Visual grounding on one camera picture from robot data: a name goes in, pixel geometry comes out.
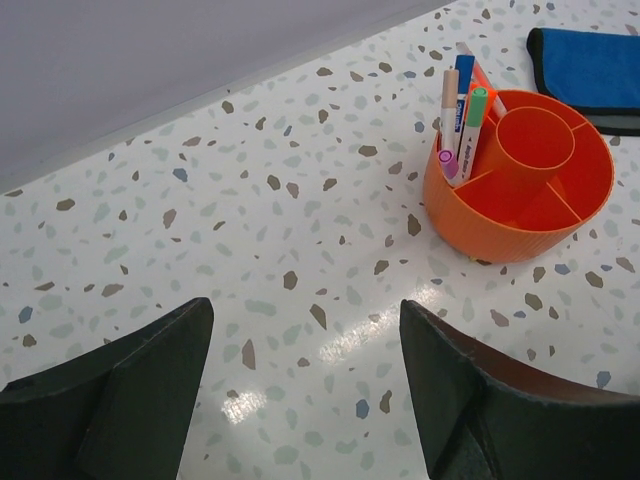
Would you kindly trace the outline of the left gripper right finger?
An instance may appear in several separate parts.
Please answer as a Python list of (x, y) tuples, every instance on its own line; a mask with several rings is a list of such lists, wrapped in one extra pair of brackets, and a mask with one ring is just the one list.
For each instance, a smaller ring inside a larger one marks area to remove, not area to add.
[(638, 478), (638, 397), (528, 366), (415, 301), (399, 330), (430, 478)]

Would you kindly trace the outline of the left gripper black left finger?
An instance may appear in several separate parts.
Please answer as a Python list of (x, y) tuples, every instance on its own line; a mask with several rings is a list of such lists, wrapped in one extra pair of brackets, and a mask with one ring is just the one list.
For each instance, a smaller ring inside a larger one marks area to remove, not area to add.
[(214, 310), (194, 298), (1, 392), (4, 479), (175, 479)]

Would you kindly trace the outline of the orange round organizer container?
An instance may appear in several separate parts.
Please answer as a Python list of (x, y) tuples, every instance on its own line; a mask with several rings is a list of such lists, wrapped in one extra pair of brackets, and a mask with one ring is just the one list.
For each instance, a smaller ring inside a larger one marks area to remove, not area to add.
[(507, 112), (488, 114), (471, 178), (453, 187), (435, 141), (424, 205), (435, 231), (459, 252), (491, 263), (529, 260), (595, 216), (614, 185), (614, 161), (596, 128), (551, 97), (499, 93)]

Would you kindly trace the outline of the green capped orange marker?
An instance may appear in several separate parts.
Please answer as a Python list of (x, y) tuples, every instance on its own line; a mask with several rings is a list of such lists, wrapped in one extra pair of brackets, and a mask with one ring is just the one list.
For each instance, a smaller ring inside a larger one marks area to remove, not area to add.
[(477, 87), (471, 92), (458, 155), (460, 184), (469, 180), (471, 176), (488, 99), (489, 92), (484, 87)]

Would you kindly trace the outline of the orange white marker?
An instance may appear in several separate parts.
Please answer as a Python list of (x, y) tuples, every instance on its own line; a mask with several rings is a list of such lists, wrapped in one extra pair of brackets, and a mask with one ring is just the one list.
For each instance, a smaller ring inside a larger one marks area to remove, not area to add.
[(440, 111), (441, 148), (451, 152), (455, 149), (458, 81), (459, 72), (456, 69), (444, 72)]

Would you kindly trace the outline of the dark red gel pen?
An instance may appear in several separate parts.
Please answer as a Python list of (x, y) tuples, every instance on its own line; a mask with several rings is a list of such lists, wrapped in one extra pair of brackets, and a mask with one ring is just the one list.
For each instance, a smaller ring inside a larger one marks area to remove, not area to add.
[[(474, 56), (470, 48), (464, 42), (456, 42), (456, 48), (458, 52), (461, 54)], [(495, 99), (492, 104), (492, 110), (494, 111), (495, 115), (498, 118), (502, 118), (507, 113), (506, 106), (504, 105), (502, 99), (500, 98), (497, 88), (493, 86), (487, 74), (485, 73), (484, 69), (481, 67), (479, 60), (477, 59), (474, 60), (472, 76), (474, 78), (474, 81), (477, 84), (495, 93)]]

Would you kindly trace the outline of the blue capped white marker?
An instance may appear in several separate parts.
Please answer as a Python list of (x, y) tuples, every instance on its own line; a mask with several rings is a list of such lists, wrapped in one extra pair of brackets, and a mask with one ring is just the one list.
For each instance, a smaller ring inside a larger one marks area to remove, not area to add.
[(456, 57), (455, 69), (458, 71), (457, 96), (455, 107), (455, 150), (459, 151), (461, 134), (464, 125), (465, 109), (469, 94), (475, 57), (473, 55), (459, 54)]

